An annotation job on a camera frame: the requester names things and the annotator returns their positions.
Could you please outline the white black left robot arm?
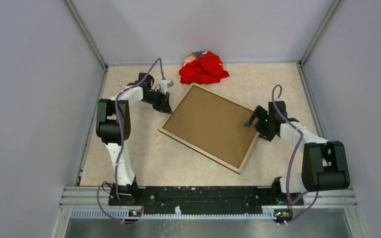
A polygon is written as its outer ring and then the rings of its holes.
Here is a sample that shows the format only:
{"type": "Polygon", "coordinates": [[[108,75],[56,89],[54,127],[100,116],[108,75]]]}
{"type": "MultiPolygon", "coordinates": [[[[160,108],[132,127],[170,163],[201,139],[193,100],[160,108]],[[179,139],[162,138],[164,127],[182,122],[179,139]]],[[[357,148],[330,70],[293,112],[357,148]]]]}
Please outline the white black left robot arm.
{"type": "Polygon", "coordinates": [[[114,197],[120,198],[127,205],[133,205],[139,199],[139,191],[133,188],[136,176],[128,150],[131,134],[130,108],[138,102],[145,102],[158,112],[172,113],[168,89],[174,82],[166,78],[157,85],[154,82],[150,74],[140,73],[138,80],[127,84],[118,95],[98,101],[96,135],[107,148],[113,164],[114,197]]]}

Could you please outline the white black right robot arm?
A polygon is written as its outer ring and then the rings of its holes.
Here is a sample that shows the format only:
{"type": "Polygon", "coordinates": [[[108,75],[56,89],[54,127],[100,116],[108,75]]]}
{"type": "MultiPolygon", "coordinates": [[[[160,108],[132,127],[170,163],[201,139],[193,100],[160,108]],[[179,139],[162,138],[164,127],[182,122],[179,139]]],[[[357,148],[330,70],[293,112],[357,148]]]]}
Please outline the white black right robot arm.
{"type": "Polygon", "coordinates": [[[284,204],[293,193],[347,189],[350,176],[343,143],[324,139],[289,118],[283,101],[271,101],[268,107],[257,106],[244,126],[253,125],[264,140],[278,136],[294,146],[287,174],[272,183],[272,201],[284,204]]]}

